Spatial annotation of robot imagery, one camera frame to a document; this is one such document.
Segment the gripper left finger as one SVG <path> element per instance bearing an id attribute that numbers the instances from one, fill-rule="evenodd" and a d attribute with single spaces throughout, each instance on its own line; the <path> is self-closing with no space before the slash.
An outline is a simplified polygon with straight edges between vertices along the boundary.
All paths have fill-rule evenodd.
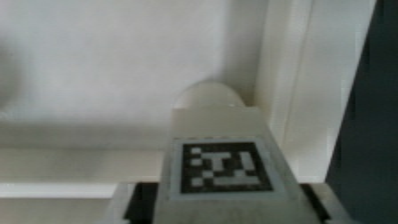
<path id="1" fill-rule="evenodd" d="M 153 224 L 156 182 L 121 183 L 103 215 L 103 224 Z"/>

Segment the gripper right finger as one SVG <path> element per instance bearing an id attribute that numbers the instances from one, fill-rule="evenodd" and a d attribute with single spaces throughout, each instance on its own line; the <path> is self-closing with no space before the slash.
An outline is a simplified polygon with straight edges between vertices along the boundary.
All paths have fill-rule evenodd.
<path id="1" fill-rule="evenodd" d="M 359 224 L 325 183 L 300 185 L 321 224 Z"/>

